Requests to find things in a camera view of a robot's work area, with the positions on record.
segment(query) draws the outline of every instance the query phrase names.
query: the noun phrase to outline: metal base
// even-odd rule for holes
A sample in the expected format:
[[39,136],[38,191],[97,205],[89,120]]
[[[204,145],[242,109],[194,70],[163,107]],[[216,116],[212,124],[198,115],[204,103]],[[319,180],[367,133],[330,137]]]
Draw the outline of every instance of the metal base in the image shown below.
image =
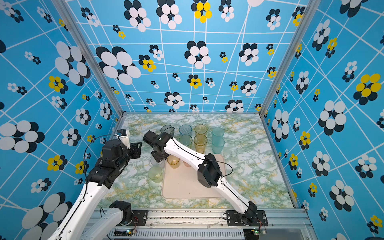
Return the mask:
[[147,222],[147,215],[148,215],[148,210],[132,210],[132,221],[126,225],[126,224],[117,224],[117,226],[124,226],[124,227],[128,227],[128,226],[145,226],[146,222]]
[[[225,212],[227,214],[227,224],[229,227],[237,227],[237,226],[248,226],[242,223],[241,221],[241,215],[234,211],[234,210],[227,210]],[[268,226],[268,220],[265,215],[265,211],[263,210],[257,210],[256,211],[257,218],[262,223],[262,226]],[[259,222],[255,222],[252,224],[253,227],[258,227],[260,225]]]

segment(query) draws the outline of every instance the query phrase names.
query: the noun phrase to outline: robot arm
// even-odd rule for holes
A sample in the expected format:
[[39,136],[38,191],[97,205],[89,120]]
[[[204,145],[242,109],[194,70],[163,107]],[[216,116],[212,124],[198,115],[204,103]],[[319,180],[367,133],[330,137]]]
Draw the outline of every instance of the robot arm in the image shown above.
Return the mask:
[[243,223],[251,225],[257,221],[256,205],[227,182],[213,154],[205,155],[193,151],[166,132],[157,135],[148,131],[143,141],[153,148],[151,154],[157,162],[165,160],[171,154],[191,165],[197,171],[197,180],[205,187],[213,187],[225,197],[236,212],[242,214]]

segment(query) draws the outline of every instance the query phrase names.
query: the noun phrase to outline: wire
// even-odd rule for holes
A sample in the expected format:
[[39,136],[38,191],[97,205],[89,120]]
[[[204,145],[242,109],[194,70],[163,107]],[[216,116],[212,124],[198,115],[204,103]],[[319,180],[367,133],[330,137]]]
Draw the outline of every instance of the wire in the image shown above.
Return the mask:
[[[104,136],[115,136],[117,137],[120,141],[121,139],[119,138],[119,136],[117,135],[113,135],[113,134],[105,134],[105,135],[101,135],[99,137],[104,137]],[[91,145],[91,143],[95,142],[96,139],[98,139],[99,137],[96,137],[95,139],[92,139],[92,141],[87,145],[87,147],[85,148],[85,151],[84,151],[84,156],[83,156],[83,161],[85,161],[85,155],[87,153],[87,149],[88,147]],[[83,198],[85,198],[85,195],[87,194],[87,189],[88,189],[88,181],[87,181],[87,174],[84,172],[84,175],[85,175],[85,192],[84,192],[84,195],[83,195]],[[77,209],[79,208],[79,206],[81,205],[82,201],[79,203],[79,205],[77,205],[76,209],[73,211],[72,215],[70,216],[70,218],[68,219],[68,221],[65,223],[64,227],[62,228],[61,232],[59,233],[58,237],[63,234],[64,232],[64,229],[65,227],[68,225],[69,221],[71,220],[71,218],[73,217],[74,213],[77,211]]]

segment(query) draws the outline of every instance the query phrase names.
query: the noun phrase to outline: green marble surface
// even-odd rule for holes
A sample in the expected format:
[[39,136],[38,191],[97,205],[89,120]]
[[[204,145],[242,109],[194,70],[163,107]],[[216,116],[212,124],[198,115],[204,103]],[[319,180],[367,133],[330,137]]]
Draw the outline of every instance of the green marble surface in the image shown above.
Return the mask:
[[[226,143],[221,154],[233,167],[233,173],[226,177],[228,182],[259,208],[293,208],[258,114],[128,114],[122,128],[129,129],[130,142],[143,142],[148,130],[159,134],[160,128],[167,124],[176,128],[177,138],[183,124],[192,128],[206,125],[205,153],[212,152],[212,129],[222,127]],[[148,178],[151,151],[143,142],[141,158],[129,162],[99,206],[109,207],[115,200],[121,200],[130,202],[132,208],[233,208],[224,198],[164,199],[161,183],[154,184]]]

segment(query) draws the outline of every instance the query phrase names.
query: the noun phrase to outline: black and white flower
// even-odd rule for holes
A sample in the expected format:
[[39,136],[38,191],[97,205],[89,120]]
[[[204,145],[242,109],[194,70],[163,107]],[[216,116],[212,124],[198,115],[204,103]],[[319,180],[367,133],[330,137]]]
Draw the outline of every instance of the black and white flower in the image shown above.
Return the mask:
[[280,142],[281,138],[287,139],[289,133],[288,118],[289,113],[287,111],[281,112],[280,109],[276,110],[275,119],[272,121],[271,127],[272,132],[275,134],[276,142]]
[[295,131],[295,132],[297,132],[297,131],[299,131],[299,129],[300,129],[300,118],[295,118],[295,121],[293,122],[293,126],[292,126],[292,128],[293,128],[293,130]]
[[361,7],[361,3],[365,3],[368,0],[342,0],[340,6],[340,13],[347,13],[349,18],[353,17],[358,13]]
[[84,78],[90,78],[91,70],[85,65],[86,61],[80,49],[76,46],[70,48],[64,42],[59,41],[56,44],[56,50],[60,55],[55,60],[57,70],[69,77],[72,83],[82,86]]
[[89,114],[89,111],[82,108],[76,110],[76,122],[81,123],[82,125],[88,125],[89,121],[91,120],[91,116]]
[[211,62],[208,56],[208,48],[204,41],[199,41],[197,44],[194,41],[187,43],[188,51],[184,53],[184,57],[189,64],[195,65],[195,68],[202,69],[204,64],[207,65]]
[[356,171],[359,173],[361,178],[373,178],[373,172],[376,171],[376,159],[374,157],[368,157],[367,154],[363,154],[358,160],[357,166],[355,166]]
[[325,20],[324,23],[319,23],[316,28],[316,33],[313,36],[312,47],[316,48],[316,51],[320,51],[323,44],[328,42],[331,28],[329,27],[329,19]]
[[307,202],[306,200],[304,200],[302,205],[301,205],[301,208],[308,211],[310,209],[310,203]]
[[279,16],[279,13],[280,9],[271,9],[269,11],[269,14],[265,18],[268,21],[268,24],[266,26],[269,27],[271,31],[273,31],[275,28],[280,27],[281,17]]
[[45,135],[38,131],[39,125],[35,122],[26,120],[19,121],[16,125],[12,123],[4,123],[0,126],[1,150],[15,150],[18,153],[31,153],[36,150],[37,143],[44,140]]
[[95,97],[97,97],[98,99],[101,99],[103,96],[101,95],[101,92],[99,92],[98,90],[95,90],[95,93],[93,94]]
[[324,128],[324,133],[332,135],[333,131],[341,132],[347,117],[343,113],[345,104],[342,101],[334,103],[329,100],[324,105],[324,110],[320,113],[319,125]]
[[334,200],[335,207],[339,210],[344,208],[347,212],[350,212],[352,206],[355,205],[352,195],[352,187],[344,185],[341,180],[337,180],[329,192],[329,196]]
[[288,91],[283,91],[283,98],[281,99],[283,103],[288,101]]
[[100,116],[104,119],[109,120],[112,116],[112,109],[109,103],[100,103]]
[[344,69],[344,75],[343,75],[343,80],[345,80],[346,83],[348,83],[351,79],[354,79],[355,77],[354,72],[358,69],[356,64],[357,64],[357,61],[347,63],[347,67]]
[[163,52],[159,49],[157,45],[149,45],[149,52],[153,54],[153,57],[160,61],[164,58]]
[[301,94],[304,90],[307,90],[310,79],[308,78],[309,72],[300,72],[299,78],[296,81],[296,90]]
[[167,92],[165,96],[166,97],[164,98],[164,102],[176,110],[185,105],[182,96],[178,92]]
[[220,6],[218,7],[219,12],[221,12],[221,18],[226,22],[229,22],[230,19],[235,17],[233,13],[233,6],[231,6],[231,0],[221,0]]
[[225,109],[227,110],[227,112],[243,112],[244,111],[244,108],[243,108],[244,104],[243,104],[243,101],[242,100],[229,100],[228,101],[228,105],[225,106]]
[[257,44],[245,43],[243,45],[243,50],[239,52],[240,61],[245,63],[246,66],[250,66],[252,63],[255,63],[259,60],[259,49],[257,49]]
[[163,24],[168,24],[170,29],[175,29],[176,24],[180,24],[183,19],[179,14],[179,7],[174,0],[158,0],[157,15]]
[[328,217],[328,210],[325,209],[325,207],[322,207],[321,208],[321,212],[319,213],[319,216],[321,218],[322,221],[327,221],[327,217]]
[[61,142],[63,144],[68,144],[68,146],[76,146],[78,141],[81,139],[81,135],[79,134],[79,130],[70,128],[68,130],[64,130],[62,132],[63,139]]
[[317,151],[316,156],[313,157],[312,168],[315,169],[317,176],[327,176],[328,171],[331,169],[328,154],[323,154],[321,151]]
[[100,20],[96,17],[95,14],[91,13],[89,8],[81,7],[80,10],[81,10],[81,15],[87,19],[90,25],[97,27],[101,24]]
[[256,82],[255,81],[245,81],[244,84],[240,87],[241,92],[244,93],[247,97],[251,94],[256,93]]
[[48,187],[52,184],[49,178],[39,179],[31,184],[31,193],[39,193],[41,191],[47,191]]
[[61,109],[65,109],[65,107],[68,105],[68,103],[65,101],[65,98],[60,98],[59,96],[52,96],[51,104],[52,106]]
[[40,8],[40,7],[37,7],[37,13],[40,14],[40,16],[42,18],[44,18],[45,20],[47,20],[48,23],[51,23],[52,22],[52,18],[51,16],[45,12],[45,10],[43,8]]
[[192,112],[200,112],[200,109],[197,107],[196,104],[191,104],[189,109],[191,109]]
[[151,26],[151,20],[147,18],[147,11],[141,7],[139,1],[125,0],[124,7],[126,9],[124,17],[129,20],[131,26],[137,27],[141,32],[145,32],[146,27]]
[[113,47],[112,52],[105,47],[96,48],[97,56],[102,60],[99,66],[103,73],[110,78],[118,79],[124,85],[131,85],[132,78],[141,76],[140,69],[132,62],[131,56],[121,47]]
[[[22,220],[23,229],[28,229],[23,239],[48,239],[62,223],[72,203],[65,201],[65,194],[58,192],[50,195],[39,207],[29,210]],[[51,215],[53,222],[47,223]]]

